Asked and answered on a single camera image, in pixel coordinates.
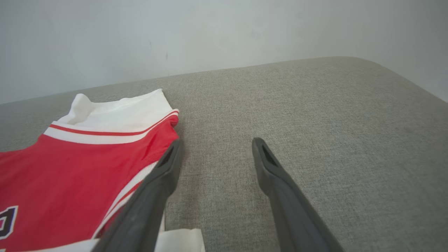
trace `jersey number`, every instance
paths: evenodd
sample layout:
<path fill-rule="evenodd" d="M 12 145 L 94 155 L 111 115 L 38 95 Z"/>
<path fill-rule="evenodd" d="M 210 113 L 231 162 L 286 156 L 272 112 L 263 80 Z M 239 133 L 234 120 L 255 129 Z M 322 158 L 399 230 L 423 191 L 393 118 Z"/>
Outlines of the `jersey number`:
<path fill-rule="evenodd" d="M 19 206 L 8 207 L 5 211 L 0 212 L 0 240 L 6 239 L 14 231 L 18 208 Z"/>

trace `red stripe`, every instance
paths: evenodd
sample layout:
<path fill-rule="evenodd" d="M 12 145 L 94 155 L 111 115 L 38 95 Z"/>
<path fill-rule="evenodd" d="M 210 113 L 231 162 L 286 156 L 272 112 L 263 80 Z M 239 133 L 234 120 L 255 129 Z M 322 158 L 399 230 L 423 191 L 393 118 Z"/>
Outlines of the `red stripe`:
<path fill-rule="evenodd" d="M 179 112 L 173 111 L 170 114 L 168 114 L 167 116 L 165 116 L 164 118 L 162 118 L 160 121 L 153 124 L 151 127 L 147 128 L 146 130 L 139 131 L 139 132 L 98 132 L 98 131 L 74 130 L 74 129 L 65 128 L 65 127 L 61 127 L 58 125 L 54 125 L 54 124 L 50 124 L 50 127 L 58 129 L 58 130 L 64 130 L 64 131 L 68 131 L 68 132 L 72 132 L 72 133 L 85 134 L 85 135 L 116 135 L 116 136 L 139 135 L 139 134 L 145 133 L 146 131 L 152 129 L 159 122 L 165 120 L 169 116 L 174 115 L 175 113 L 179 113 Z"/>

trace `wall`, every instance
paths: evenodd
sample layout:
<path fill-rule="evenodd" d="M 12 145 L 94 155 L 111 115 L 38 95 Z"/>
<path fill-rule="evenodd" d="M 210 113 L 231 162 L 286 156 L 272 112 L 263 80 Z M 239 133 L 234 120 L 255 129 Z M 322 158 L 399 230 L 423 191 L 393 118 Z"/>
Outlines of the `wall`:
<path fill-rule="evenodd" d="M 377 62 L 448 101 L 444 0 L 4 0 L 0 103 L 319 56 Z"/>

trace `red jersey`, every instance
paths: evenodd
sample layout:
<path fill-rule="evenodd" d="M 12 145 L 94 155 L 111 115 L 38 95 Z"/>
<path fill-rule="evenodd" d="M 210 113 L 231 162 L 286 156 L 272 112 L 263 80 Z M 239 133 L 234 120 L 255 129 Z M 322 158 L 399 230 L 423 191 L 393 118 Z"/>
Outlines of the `red jersey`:
<path fill-rule="evenodd" d="M 0 251 L 93 239 L 178 138 L 161 89 L 93 103 L 78 94 L 37 142 L 0 153 Z"/>

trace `gray fabric surface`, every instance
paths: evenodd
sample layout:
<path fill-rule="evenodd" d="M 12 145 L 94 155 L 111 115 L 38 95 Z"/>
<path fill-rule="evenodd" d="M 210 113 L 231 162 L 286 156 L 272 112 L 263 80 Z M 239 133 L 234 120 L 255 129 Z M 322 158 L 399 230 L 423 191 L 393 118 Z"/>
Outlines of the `gray fabric surface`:
<path fill-rule="evenodd" d="M 186 153 L 167 229 L 208 251 L 276 251 L 251 140 L 264 138 L 347 251 L 448 248 L 448 104 L 370 61 L 328 57 L 184 74 L 0 105 L 1 151 L 25 148 L 78 92 L 163 88 Z"/>

